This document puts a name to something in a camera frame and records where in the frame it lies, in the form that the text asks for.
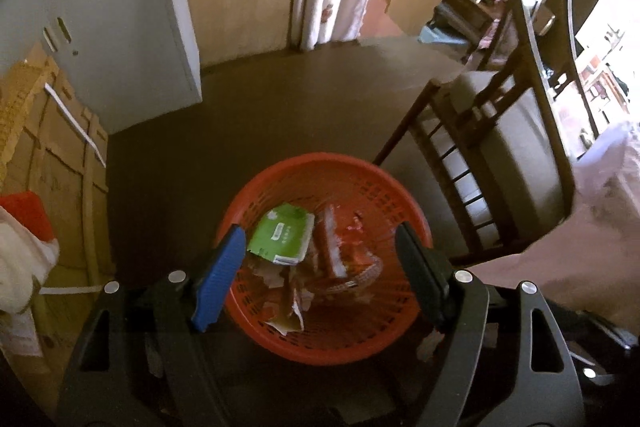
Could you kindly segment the stacked cardboard boxes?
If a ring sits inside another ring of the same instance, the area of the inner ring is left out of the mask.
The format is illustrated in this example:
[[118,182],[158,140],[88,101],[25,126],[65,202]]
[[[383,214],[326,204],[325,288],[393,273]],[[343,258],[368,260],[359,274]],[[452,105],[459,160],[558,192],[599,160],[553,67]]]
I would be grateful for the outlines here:
[[32,311],[47,366],[63,373],[93,305],[89,289],[115,273],[108,234],[108,134],[66,72],[34,44],[1,75],[1,192],[39,196],[60,245],[51,286]]

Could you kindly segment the pink floral tablecloth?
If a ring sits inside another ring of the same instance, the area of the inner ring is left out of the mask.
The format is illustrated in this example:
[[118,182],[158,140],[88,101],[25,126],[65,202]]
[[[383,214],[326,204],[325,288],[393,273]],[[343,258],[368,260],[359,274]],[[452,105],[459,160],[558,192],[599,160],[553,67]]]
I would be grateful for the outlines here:
[[574,168],[570,217],[524,253],[474,265],[488,285],[531,281],[544,297],[639,334],[639,126],[603,132]]

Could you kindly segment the printed paper cup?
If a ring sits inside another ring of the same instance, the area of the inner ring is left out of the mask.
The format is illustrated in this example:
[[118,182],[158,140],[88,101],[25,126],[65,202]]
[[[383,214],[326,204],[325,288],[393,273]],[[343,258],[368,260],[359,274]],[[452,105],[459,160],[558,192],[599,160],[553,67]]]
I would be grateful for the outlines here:
[[259,257],[250,258],[250,271],[267,287],[259,318],[282,336],[303,332],[305,312],[314,300],[314,293],[305,286],[304,272]]

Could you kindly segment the green snack packet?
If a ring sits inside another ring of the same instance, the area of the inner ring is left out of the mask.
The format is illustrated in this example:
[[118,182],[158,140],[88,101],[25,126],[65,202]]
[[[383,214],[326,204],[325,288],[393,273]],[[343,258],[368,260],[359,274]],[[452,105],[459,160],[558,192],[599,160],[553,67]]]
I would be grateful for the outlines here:
[[306,257],[313,231],[313,213],[282,204],[262,216],[247,250],[274,265],[299,265]]

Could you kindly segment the orange plastic trash basket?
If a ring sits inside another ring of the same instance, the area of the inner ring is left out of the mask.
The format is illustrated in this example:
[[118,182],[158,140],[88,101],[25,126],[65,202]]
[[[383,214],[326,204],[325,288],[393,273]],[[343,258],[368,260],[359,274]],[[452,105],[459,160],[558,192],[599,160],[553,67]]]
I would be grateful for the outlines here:
[[370,162],[310,153],[256,174],[217,234],[239,225],[246,257],[226,310],[260,347],[290,361],[341,365],[376,355],[419,313],[395,248],[408,222],[431,231],[398,181]]

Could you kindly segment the red orange snack bag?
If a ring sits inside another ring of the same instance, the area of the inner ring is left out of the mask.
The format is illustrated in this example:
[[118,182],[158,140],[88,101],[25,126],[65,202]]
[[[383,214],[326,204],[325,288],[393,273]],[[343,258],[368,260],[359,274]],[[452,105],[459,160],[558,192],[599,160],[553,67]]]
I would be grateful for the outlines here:
[[335,218],[347,283],[350,288],[367,288],[381,275],[383,261],[370,251],[368,236],[358,212],[338,206]]

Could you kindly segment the red white beer carton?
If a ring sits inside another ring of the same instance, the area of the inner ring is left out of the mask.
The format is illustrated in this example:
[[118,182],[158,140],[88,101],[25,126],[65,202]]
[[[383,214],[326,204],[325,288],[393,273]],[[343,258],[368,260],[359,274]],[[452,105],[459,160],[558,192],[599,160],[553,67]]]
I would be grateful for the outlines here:
[[322,256],[326,271],[334,279],[346,279],[347,269],[341,257],[341,241],[337,233],[334,207],[323,206],[314,226],[314,243]]

